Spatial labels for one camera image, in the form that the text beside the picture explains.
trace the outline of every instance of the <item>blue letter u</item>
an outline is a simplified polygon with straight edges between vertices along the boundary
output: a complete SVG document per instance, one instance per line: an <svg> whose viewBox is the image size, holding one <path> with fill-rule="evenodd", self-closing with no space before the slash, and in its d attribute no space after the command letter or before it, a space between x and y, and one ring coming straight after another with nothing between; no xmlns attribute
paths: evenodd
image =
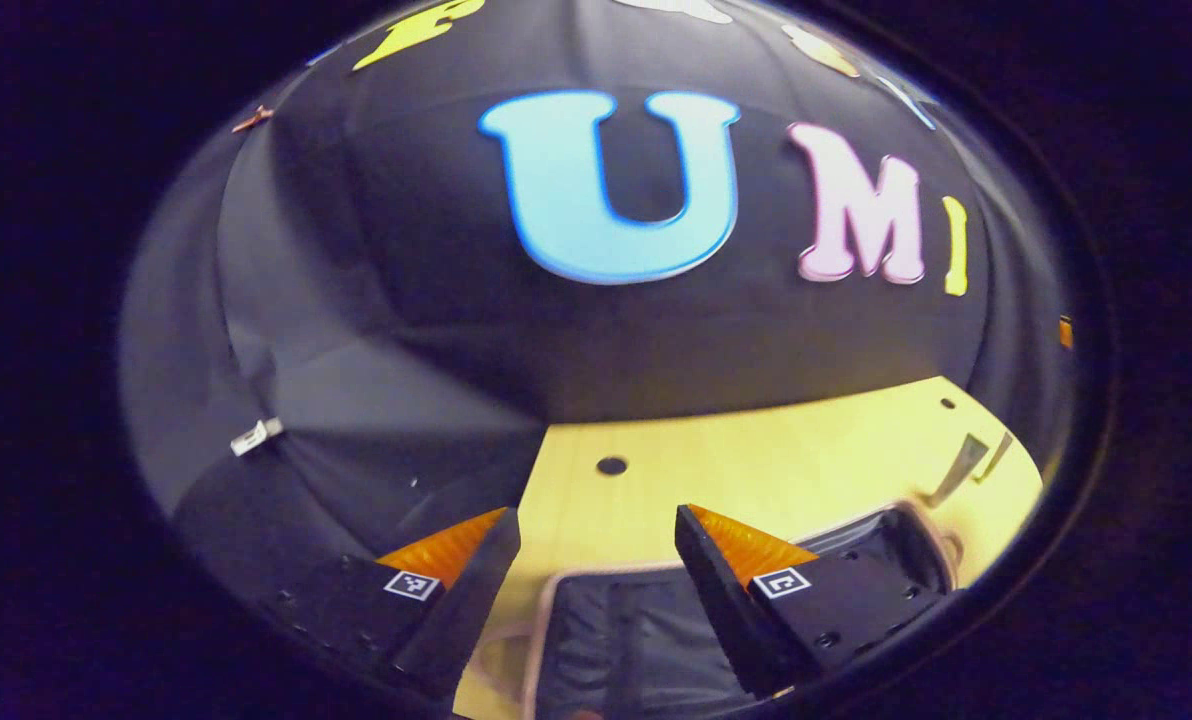
<svg viewBox="0 0 1192 720"><path fill-rule="evenodd" d="M687 272L720 250L738 216L730 149L738 106L697 92L659 92L645 101L675 128L684 207L652 223L614 213L597 123L616 105L604 92L541 92L482 116L482 132L503 141L520 242L544 268L578 283L647 283Z"/></svg>

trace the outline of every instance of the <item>letter m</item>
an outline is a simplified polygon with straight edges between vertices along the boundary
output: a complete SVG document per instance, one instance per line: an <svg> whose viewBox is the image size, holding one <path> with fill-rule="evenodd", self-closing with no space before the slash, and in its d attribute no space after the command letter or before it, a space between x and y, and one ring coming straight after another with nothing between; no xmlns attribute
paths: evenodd
<svg viewBox="0 0 1192 720"><path fill-rule="evenodd" d="M873 186L852 147L839 135L807 123L793 124L788 135L811 161L818 200L817 236L801 254L801 277L832 283L853 272L855 255L846 247L849 224L862 274L870 277L881 268L889 283L920 281L925 263L915 168L887 156Z"/></svg>

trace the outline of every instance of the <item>wooden board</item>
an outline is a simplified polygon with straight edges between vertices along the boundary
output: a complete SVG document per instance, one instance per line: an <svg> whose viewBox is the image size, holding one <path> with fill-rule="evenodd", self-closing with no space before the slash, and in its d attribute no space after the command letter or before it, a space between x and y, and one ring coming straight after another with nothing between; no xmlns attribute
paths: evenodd
<svg viewBox="0 0 1192 720"><path fill-rule="evenodd" d="M552 575L679 561L673 546L679 503L775 536L808 536L932 494L967 433L989 447L975 468L981 474L1006 428L945 378L766 410L551 427L520 501L520 553L485 635L532 621ZM596 464L604 457L622 457L627 470L600 473ZM954 534L963 548L961 586L1012 541L1039 490L1035 461L1013 442L988 478L967 480L929 510L936 529ZM519 683L524 653L485 650L488 674ZM477 671L464 674L454 712L473 720L519 720L519 703L492 685Z"/></svg>

